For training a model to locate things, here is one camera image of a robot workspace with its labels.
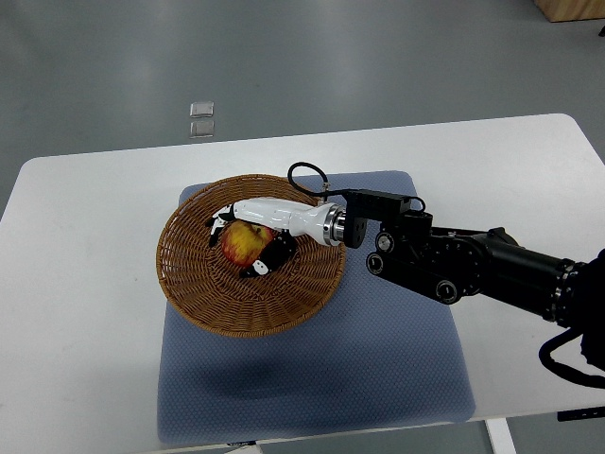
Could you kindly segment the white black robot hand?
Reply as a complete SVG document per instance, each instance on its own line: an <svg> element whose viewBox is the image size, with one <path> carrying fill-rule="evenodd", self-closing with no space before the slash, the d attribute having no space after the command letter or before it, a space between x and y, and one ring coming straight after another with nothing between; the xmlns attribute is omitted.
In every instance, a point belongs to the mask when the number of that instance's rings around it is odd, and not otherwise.
<svg viewBox="0 0 605 454"><path fill-rule="evenodd" d="M223 229L241 220L250 227L267 227L277 233L241 272L242 278L264 276L282 267L296 252L296 238L309 236L322 246L344 242L345 209L331 202L311 206L275 198L236 201L217 210L206 222L209 245L215 246Z"/></svg>

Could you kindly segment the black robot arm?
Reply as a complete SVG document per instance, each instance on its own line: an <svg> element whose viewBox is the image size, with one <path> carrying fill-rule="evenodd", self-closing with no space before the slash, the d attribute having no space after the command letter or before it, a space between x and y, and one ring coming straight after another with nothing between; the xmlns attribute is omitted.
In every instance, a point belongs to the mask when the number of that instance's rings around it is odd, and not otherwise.
<svg viewBox="0 0 605 454"><path fill-rule="evenodd" d="M604 256L589 263L557 258L521 247L502 227L486 232L433 226L422 199L362 189L340 189L344 210L328 217L322 232L358 248L370 220L379 222L368 271L434 301L452 305L483 294L563 327L538 356L552 374L601 389L602 375L587 375L552 357L580 341L586 362L604 367Z"/></svg>

